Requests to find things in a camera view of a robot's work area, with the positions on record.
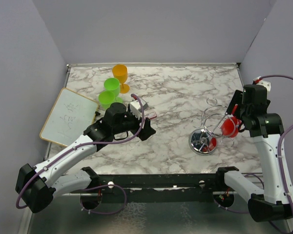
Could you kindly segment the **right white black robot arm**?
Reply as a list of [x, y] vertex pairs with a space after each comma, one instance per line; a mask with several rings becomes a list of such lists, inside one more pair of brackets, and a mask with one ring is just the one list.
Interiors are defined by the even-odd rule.
[[281, 117], [267, 113], [270, 101], [262, 85], [249, 84], [235, 91], [227, 113], [233, 114], [249, 131], [257, 148], [264, 188], [247, 180], [236, 167], [221, 167], [216, 172], [215, 187], [235, 190], [248, 204], [256, 222], [293, 218], [293, 186], [287, 168]]

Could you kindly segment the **orange plastic wine glass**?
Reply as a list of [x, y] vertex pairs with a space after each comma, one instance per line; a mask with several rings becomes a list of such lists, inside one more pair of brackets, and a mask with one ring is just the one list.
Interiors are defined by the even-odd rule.
[[126, 94], [129, 92], [130, 87], [126, 84], [127, 81], [127, 67], [123, 64], [117, 64], [112, 68], [113, 76], [119, 81], [120, 83], [120, 93]]

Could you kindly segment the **red plastic wine glass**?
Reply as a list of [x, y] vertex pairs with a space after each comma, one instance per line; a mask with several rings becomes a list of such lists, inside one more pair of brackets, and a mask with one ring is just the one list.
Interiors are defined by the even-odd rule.
[[238, 105], [236, 104], [232, 110], [232, 113], [229, 115], [228, 118], [226, 118], [226, 120], [221, 125], [222, 135], [224, 137], [234, 138], [239, 133], [242, 121], [235, 116], [235, 111], [237, 110], [237, 108]]

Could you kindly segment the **green wine glass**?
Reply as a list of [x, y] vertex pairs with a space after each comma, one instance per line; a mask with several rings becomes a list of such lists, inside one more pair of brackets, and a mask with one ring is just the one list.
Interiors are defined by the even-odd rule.
[[103, 91], [99, 94], [99, 103], [104, 110], [108, 109], [111, 104], [116, 102], [116, 97], [112, 91]]
[[119, 103], [123, 103], [123, 100], [121, 97], [119, 97], [120, 93], [120, 83], [116, 78], [108, 78], [104, 82], [104, 88], [107, 91], [111, 91], [115, 95], [115, 101]]

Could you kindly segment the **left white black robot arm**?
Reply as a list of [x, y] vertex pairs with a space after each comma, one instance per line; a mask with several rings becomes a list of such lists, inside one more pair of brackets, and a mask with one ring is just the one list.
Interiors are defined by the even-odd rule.
[[69, 146], [51, 159], [30, 166], [23, 165], [18, 174], [16, 192], [17, 209], [28, 207], [33, 213], [46, 208], [53, 198], [74, 191], [99, 191], [102, 188], [113, 189], [113, 182], [103, 182], [89, 167], [82, 168], [78, 173], [65, 176], [70, 168], [84, 158], [98, 152], [108, 144], [121, 144], [131, 140], [130, 137], [116, 139], [115, 135], [132, 133], [145, 141], [156, 131], [151, 127], [150, 119], [144, 111], [132, 109], [121, 103], [113, 103], [105, 115], [91, 124]]

